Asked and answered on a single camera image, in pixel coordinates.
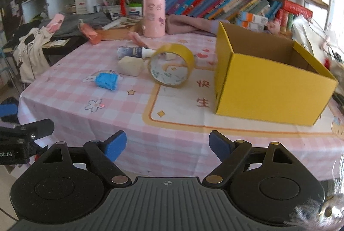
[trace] open cardboard box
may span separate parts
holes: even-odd
[[[311,126],[338,84],[297,42],[228,23],[216,54],[218,115]]]

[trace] white garment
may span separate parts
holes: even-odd
[[[31,34],[34,34],[35,39],[26,46],[24,41]],[[35,78],[49,69],[49,64],[42,51],[42,45],[49,42],[52,35],[47,32],[45,27],[42,29],[32,28],[26,36],[19,39],[20,43],[13,56],[18,66],[22,62],[19,68],[22,82],[32,83]]]

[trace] chinese character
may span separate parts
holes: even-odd
[[[209,108],[209,106],[208,106],[208,104],[209,104],[209,100],[207,100],[207,99],[200,99],[200,98],[198,98],[197,99],[197,103],[199,103],[197,106],[198,107],[206,107],[206,108]]]
[[[209,88],[209,81],[206,80],[198,80],[197,81],[199,87],[208,87]]]

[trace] pink bottle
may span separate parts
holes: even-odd
[[[165,35],[165,0],[143,0],[143,35],[160,38]]]
[[[101,35],[98,34],[90,25],[85,24],[82,19],[79,20],[79,30],[88,38],[91,44],[96,45],[100,43]]]

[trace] crosshair logo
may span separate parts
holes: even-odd
[[[163,182],[163,184],[166,185],[166,186],[170,186],[170,185],[172,185],[172,183],[173,182],[169,181],[169,180]]]

